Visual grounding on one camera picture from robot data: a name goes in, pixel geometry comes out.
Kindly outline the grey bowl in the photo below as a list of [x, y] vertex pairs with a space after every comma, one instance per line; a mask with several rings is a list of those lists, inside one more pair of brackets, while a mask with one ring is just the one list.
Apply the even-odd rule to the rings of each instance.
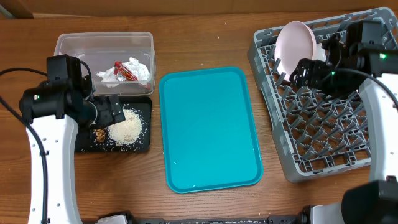
[[315, 49], [313, 50], [313, 60], [320, 60], [322, 62], [326, 61], [326, 52], [325, 49], [322, 48], [321, 44], [317, 44]]

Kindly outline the brown food scrap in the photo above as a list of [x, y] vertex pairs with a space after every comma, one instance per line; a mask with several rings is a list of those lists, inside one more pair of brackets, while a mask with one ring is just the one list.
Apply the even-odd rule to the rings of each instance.
[[105, 130], [104, 128], [102, 128], [102, 129], [95, 129], [95, 130], [94, 130], [94, 133], [95, 133], [96, 142], [99, 142], [99, 143], [105, 142], [105, 139], [106, 139], [106, 130]]

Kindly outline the red foil wrapper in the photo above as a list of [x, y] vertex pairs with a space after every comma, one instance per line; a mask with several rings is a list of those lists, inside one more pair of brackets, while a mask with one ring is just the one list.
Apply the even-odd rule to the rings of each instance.
[[114, 76], [119, 81], [145, 81], [150, 73], [146, 65], [130, 57], [128, 62], [115, 62]]

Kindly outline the white plate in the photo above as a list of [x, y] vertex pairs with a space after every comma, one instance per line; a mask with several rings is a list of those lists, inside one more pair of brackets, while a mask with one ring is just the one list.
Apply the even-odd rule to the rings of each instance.
[[279, 33], [274, 58], [280, 59], [277, 72], [285, 73], [284, 80], [289, 77], [303, 58], [312, 59], [315, 55], [317, 43], [313, 31], [300, 21], [292, 21], [285, 25]]

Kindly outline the white napkin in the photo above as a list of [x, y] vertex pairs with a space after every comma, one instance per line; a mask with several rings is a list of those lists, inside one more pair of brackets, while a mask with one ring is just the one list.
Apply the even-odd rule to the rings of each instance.
[[148, 82], [150, 72], [147, 66], [133, 57], [130, 57], [128, 62], [116, 61], [113, 67], [105, 72], [98, 72], [96, 76], [100, 77], [102, 82], [138, 81], [139, 85], [146, 89], [151, 87]]

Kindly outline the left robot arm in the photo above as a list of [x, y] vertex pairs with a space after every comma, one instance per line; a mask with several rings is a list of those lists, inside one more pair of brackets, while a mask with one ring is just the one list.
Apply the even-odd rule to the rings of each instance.
[[74, 165], [78, 131], [125, 120], [118, 96], [93, 96], [83, 66], [69, 55], [47, 58], [47, 79], [19, 102], [31, 154], [29, 223], [81, 223]]

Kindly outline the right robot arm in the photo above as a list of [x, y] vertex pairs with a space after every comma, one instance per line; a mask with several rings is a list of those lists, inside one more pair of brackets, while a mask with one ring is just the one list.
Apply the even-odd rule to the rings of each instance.
[[358, 91], [371, 150], [369, 182], [347, 190], [340, 202], [313, 205], [303, 223], [397, 223], [397, 51], [382, 43], [382, 23], [363, 20], [323, 41], [325, 62], [301, 59], [290, 75], [298, 88], [321, 90], [326, 99]]

